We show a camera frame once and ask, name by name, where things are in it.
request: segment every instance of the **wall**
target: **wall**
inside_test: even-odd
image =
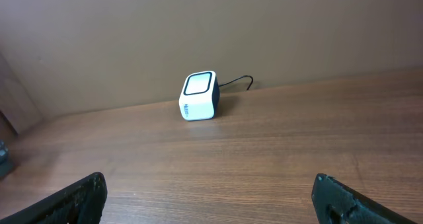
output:
[[[46,118],[177,99],[190,73],[255,87],[414,67],[423,0],[0,0],[0,51]]]
[[[0,111],[17,133],[22,133],[42,120],[41,113],[1,54]],[[0,136],[3,136],[0,139],[8,141],[11,138],[9,135],[7,122],[0,116]]]

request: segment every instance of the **logo on device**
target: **logo on device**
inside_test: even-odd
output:
[[[188,116],[188,105],[187,104],[184,105],[184,110],[185,110],[185,115]]]

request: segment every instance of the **small white box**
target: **small white box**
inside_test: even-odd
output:
[[[213,118],[219,98],[219,84],[214,71],[193,73],[185,79],[180,93],[180,113],[187,121]]]

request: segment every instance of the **wood grain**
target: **wood grain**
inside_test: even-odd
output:
[[[102,223],[317,223],[318,172],[423,222],[423,70],[224,94],[212,120],[177,101],[77,114],[10,144],[0,217],[94,172]]]

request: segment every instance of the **wooden table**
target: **wooden table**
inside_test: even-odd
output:
[[[102,223],[317,223],[323,172],[423,223],[423,70],[223,94],[199,122],[177,101],[65,116],[10,150],[0,217],[101,171]]]

